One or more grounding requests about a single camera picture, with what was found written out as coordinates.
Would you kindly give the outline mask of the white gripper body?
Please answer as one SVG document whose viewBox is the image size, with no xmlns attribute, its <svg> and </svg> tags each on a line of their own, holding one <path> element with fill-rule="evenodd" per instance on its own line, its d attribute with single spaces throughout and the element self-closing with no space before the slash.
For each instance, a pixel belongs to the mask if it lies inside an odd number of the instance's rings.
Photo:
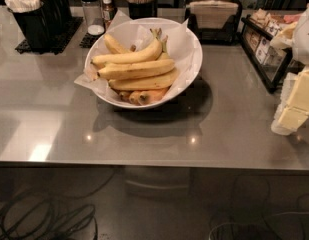
<svg viewBox="0 0 309 240">
<path fill-rule="evenodd" d="M 283 81 L 282 89 L 281 89 L 281 94 L 280 94 L 280 104 L 278 105 L 276 112 L 274 114 L 274 119 L 271 124 L 271 131 L 287 136 L 292 133 L 290 129 L 285 127 L 282 123 L 279 122 L 279 119 L 283 115 L 283 111 L 285 109 L 285 106 L 287 104 L 287 100 L 292 92 L 293 86 L 296 82 L 297 75 L 294 73 L 288 73 Z"/>
</svg>

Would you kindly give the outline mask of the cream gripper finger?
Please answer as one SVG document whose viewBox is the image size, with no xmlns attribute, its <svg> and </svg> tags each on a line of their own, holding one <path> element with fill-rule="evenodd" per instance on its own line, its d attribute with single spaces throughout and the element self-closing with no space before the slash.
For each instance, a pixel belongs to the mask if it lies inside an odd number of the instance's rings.
<svg viewBox="0 0 309 240">
<path fill-rule="evenodd" d="M 289 130 L 297 130 L 309 117 L 309 113 L 297 108 L 280 107 L 278 124 Z"/>
<path fill-rule="evenodd" d="M 297 75 L 287 105 L 309 112 L 309 68 Z"/>
</svg>

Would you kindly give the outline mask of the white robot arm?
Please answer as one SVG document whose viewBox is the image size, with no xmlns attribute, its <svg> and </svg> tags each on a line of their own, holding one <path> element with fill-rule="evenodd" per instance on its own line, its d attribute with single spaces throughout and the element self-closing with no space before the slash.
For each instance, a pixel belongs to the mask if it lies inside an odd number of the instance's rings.
<svg viewBox="0 0 309 240">
<path fill-rule="evenodd" d="M 299 73 L 288 73 L 284 79 L 281 103 L 271 124 L 271 130 L 280 135 L 296 132 L 309 117 L 309 5 L 296 19 L 270 41 L 277 51 L 291 48 L 293 59 L 304 65 Z"/>
</svg>

